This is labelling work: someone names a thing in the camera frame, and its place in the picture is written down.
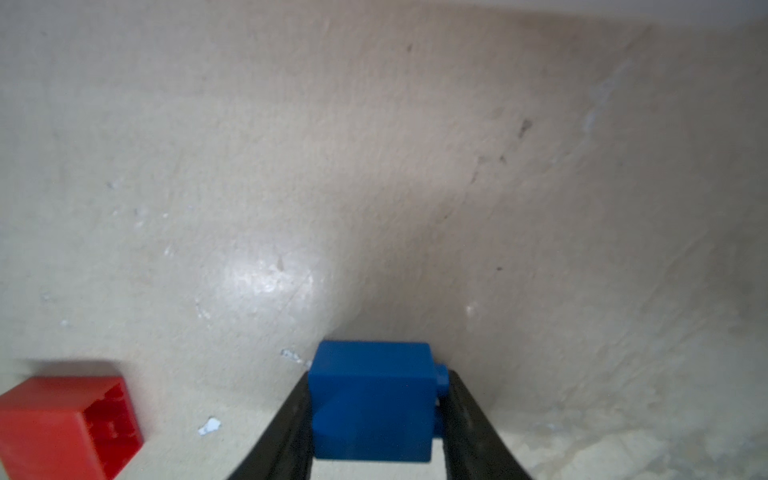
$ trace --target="scratch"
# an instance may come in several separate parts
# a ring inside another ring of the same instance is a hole
[[[478,175],[480,174],[480,166],[487,163],[488,159],[485,157],[478,157],[478,161],[475,164],[475,169],[472,171],[472,179],[470,179],[469,184],[472,185],[475,180],[478,179]]]
[[[590,134],[594,128],[594,124],[598,119],[598,115],[602,111],[603,107],[608,103],[611,98],[611,94],[616,90],[619,85],[619,81],[624,74],[632,67],[632,60],[624,60],[614,69],[614,72],[603,80],[600,84],[595,85],[590,89],[589,96],[594,103],[593,108],[587,112],[584,116],[584,120],[581,122],[581,131],[585,134]]]
[[[688,243],[686,243],[685,246],[683,246],[683,248],[677,254],[675,254],[672,260],[664,267],[664,271],[661,273],[659,280],[651,287],[646,299],[643,300],[641,305],[637,308],[638,315],[643,315],[647,312],[649,305],[656,299],[672,272],[677,270],[680,263],[682,263],[691,254],[691,252],[693,252],[694,249],[696,249],[696,247],[698,247],[701,242],[707,238],[709,233],[710,229],[707,228],[702,233],[695,236]]]
[[[312,276],[312,271],[314,270],[314,267],[310,269],[310,271],[304,276],[303,280],[301,280],[301,283],[299,283],[299,286],[296,287],[296,289],[291,294],[290,298],[285,302],[285,304],[280,307],[280,310],[277,311],[277,315],[275,315],[275,318],[278,319],[283,314],[283,310],[288,308],[291,302],[293,302],[293,299],[296,298],[296,295],[299,294],[299,291],[301,290],[301,287],[304,286],[304,283]]]

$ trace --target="white debris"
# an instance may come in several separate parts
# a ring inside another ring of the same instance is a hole
[[[312,368],[312,360],[303,360],[301,356],[299,356],[298,353],[294,352],[293,350],[288,349],[282,349],[280,350],[280,355],[284,356],[288,360],[292,362],[299,363],[300,365],[304,365],[307,369]]]
[[[208,313],[202,306],[200,306],[199,300],[194,301],[194,309],[197,310],[197,318],[210,319],[210,313]]]
[[[134,223],[134,227],[142,228],[144,226],[144,222],[147,219],[148,213],[149,213],[149,210],[147,210],[146,207],[134,208],[134,217],[136,217],[136,223]]]
[[[467,314],[467,318],[472,318],[475,316],[478,310],[478,304],[476,302],[471,302],[467,306],[464,307],[464,311]]]
[[[197,433],[200,434],[200,436],[208,435],[211,432],[215,432],[221,427],[221,422],[216,417],[210,417],[207,422],[205,422],[205,425],[201,426],[197,429]]]

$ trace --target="white speck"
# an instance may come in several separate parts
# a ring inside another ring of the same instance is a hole
[[[134,208],[134,216],[137,218],[136,223],[134,223],[134,227],[142,228],[144,225],[144,219],[147,216],[147,208],[146,207]]]
[[[197,429],[197,433],[200,434],[200,436],[208,435],[211,432],[215,432],[221,427],[221,422],[216,417],[210,417],[207,422],[205,422],[205,425],[201,426]]]
[[[208,313],[202,306],[200,306],[200,301],[194,301],[194,309],[197,310],[197,318],[210,319],[210,313]]]
[[[299,356],[299,354],[294,352],[293,350],[282,349],[280,350],[280,355],[292,362],[296,362],[300,365],[304,365],[307,369],[312,367],[312,360],[307,360],[307,361],[302,360],[301,356]]]

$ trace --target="red block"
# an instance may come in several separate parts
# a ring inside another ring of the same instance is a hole
[[[142,443],[120,377],[35,377],[0,396],[11,480],[112,480]]]

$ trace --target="blue lego brick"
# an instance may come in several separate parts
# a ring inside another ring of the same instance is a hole
[[[315,456],[429,462],[445,373],[426,343],[320,343],[309,374]]]

